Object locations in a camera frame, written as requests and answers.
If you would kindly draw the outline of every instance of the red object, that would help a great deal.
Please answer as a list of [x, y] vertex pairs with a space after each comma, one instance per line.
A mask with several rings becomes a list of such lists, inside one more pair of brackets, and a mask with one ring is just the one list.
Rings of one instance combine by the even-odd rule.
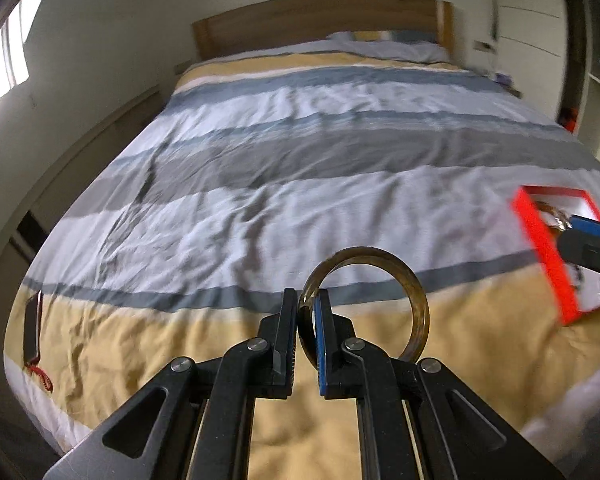
[[542, 220], [533, 196], [581, 198], [592, 212], [591, 217], [599, 222], [600, 210], [586, 191], [567, 187], [522, 186], [512, 200], [512, 207], [518, 214], [526, 235], [538, 253], [538, 259], [554, 289], [560, 306], [562, 323], [569, 324], [579, 319], [590, 309], [583, 310], [579, 307], [578, 298], [565, 269], [564, 260], [558, 253], [551, 231]]
[[569, 119], [564, 125], [564, 129], [573, 133], [576, 129], [576, 119]]
[[29, 365], [27, 366], [27, 370], [40, 378], [40, 382], [45, 387], [46, 391], [51, 393], [54, 390], [54, 384], [51, 382], [51, 379], [42, 368], [38, 368], [35, 365]]

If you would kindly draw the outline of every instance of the translucent brown bangle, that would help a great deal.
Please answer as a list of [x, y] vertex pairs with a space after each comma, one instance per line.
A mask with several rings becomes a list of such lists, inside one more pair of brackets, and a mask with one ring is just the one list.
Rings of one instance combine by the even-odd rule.
[[561, 209], [558, 209], [557, 207], [554, 207], [548, 204], [547, 202], [541, 202], [539, 200], [536, 201], [536, 207], [538, 208], [538, 211], [542, 211], [543, 213], [549, 213], [551, 216], [554, 217], [555, 222], [557, 224], [556, 228], [561, 233], [565, 232], [567, 228], [571, 227], [567, 215]]
[[318, 289], [328, 274], [353, 264], [366, 264], [385, 270], [404, 289], [404, 293], [411, 302], [413, 325], [411, 336], [400, 355], [400, 359], [412, 363], [416, 362], [422, 354], [429, 336], [429, 304], [427, 303], [427, 297], [416, 275], [400, 258], [374, 247], [350, 247], [338, 251], [315, 267], [309, 275], [300, 294], [298, 310], [298, 334], [307, 358], [317, 368], [313, 308]]

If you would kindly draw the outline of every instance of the wooden headboard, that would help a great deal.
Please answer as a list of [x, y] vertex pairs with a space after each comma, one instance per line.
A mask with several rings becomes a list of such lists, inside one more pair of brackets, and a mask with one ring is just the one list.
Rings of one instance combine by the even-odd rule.
[[453, 7], [442, 0], [269, 0], [192, 24], [201, 60], [324, 40], [340, 30], [420, 30], [453, 54]]

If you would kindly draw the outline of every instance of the striped duvet cover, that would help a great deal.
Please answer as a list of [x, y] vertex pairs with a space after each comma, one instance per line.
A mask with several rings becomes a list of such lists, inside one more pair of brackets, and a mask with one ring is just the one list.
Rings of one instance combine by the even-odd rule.
[[[171, 358], [253, 336], [285, 287], [375, 246], [419, 276], [441, 359], [577, 475], [600, 452], [600, 312], [570, 327], [509, 206], [518, 186], [587, 190], [600, 163], [499, 86], [388, 42], [319, 41], [192, 67], [164, 111], [54, 228], [4, 344], [14, 394], [66, 452]], [[357, 333], [399, 354], [408, 301], [377, 269], [324, 284]], [[24, 305], [44, 293], [40, 367]], [[354, 402], [324, 401], [302, 352], [285, 402], [256, 404], [252, 478], [360, 476]]]

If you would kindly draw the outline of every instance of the power outlet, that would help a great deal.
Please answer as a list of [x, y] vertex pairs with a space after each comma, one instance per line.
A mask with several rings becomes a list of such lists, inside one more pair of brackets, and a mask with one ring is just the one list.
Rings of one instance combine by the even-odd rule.
[[474, 41], [474, 50], [479, 52], [495, 52], [496, 49], [492, 44], [485, 43], [484, 41]]

